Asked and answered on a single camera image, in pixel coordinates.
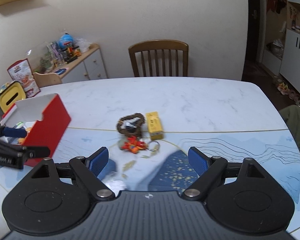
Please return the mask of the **small yellow box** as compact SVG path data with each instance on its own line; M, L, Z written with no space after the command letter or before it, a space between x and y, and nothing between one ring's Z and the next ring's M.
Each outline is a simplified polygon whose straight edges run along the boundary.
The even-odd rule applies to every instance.
M162 124L158 112L146 113L147 128L151 140L161 140L164 138Z

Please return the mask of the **red cardboard box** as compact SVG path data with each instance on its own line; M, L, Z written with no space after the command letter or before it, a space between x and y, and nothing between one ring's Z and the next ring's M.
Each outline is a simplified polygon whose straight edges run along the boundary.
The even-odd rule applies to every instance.
M53 154L71 118L57 93L19 100L3 115L1 124L13 127L19 122L31 130L24 146L46 146Z

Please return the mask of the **yellow grey tissue box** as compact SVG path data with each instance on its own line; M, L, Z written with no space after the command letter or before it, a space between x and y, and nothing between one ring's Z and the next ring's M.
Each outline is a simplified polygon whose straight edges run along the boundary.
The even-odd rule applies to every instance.
M25 91L18 81L7 82L0 88L0 116L19 100L26 99Z

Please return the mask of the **red white snack bag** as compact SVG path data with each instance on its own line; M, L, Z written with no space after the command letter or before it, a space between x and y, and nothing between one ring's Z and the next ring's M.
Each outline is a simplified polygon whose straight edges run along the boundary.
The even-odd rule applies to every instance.
M7 69L13 81L18 81L27 98L32 98L40 92L40 88L34 79L28 59L16 61Z

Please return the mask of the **white wooden sideboard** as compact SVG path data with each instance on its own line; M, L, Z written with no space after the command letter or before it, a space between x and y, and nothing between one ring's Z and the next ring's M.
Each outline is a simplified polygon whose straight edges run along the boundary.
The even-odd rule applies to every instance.
M96 43L92 43L88 51L69 64L65 64L49 73L40 74L35 72L33 76L40 88L108 78L100 46Z

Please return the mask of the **blue globe toy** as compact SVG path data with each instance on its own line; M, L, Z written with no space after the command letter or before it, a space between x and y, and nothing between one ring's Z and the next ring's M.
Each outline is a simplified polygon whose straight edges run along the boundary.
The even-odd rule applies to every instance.
M68 46L72 47L74 44L74 39L69 33L62 35L58 41L61 50L68 48Z

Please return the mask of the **brown wooden chair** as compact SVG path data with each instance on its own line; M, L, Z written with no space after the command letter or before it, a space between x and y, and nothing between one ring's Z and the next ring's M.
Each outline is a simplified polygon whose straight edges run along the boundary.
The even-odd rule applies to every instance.
M189 45L179 40L148 40L128 48L135 77L187 77Z

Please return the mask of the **orange red keychain figure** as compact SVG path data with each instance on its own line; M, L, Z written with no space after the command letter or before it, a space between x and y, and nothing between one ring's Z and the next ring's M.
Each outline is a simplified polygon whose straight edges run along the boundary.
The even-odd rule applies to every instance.
M133 154L137 154L140 150L146 150L147 147L147 143L136 136L127 137L119 142L120 150L129 151Z

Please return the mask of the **white wall cabinet unit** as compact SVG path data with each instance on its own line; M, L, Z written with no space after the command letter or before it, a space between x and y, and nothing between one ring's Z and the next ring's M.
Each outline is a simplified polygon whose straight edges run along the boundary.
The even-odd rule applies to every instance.
M260 0L261 64L300 102L300 0Z

